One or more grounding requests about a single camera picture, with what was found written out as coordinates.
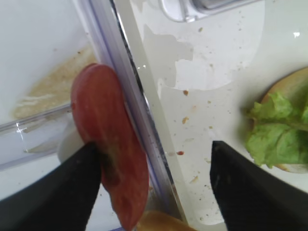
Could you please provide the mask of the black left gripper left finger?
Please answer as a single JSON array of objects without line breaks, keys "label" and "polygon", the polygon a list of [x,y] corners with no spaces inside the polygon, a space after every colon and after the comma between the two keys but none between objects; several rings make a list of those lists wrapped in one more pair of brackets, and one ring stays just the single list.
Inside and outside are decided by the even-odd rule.
[{"label": "black left gripper left finger", "polygon": [[2,231],[84,231],[100,187],[99,150],[88,143],[45,177],[1,200]]}]

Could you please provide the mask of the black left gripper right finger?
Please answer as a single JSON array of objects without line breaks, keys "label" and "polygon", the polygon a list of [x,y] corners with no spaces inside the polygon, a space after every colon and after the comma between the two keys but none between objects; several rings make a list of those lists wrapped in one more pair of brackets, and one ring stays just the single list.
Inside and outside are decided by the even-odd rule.
[{"label": "black left gripper right finger", "polygon": [[229,231],[306,231],[308,194],[213,141],[210,183]]}]

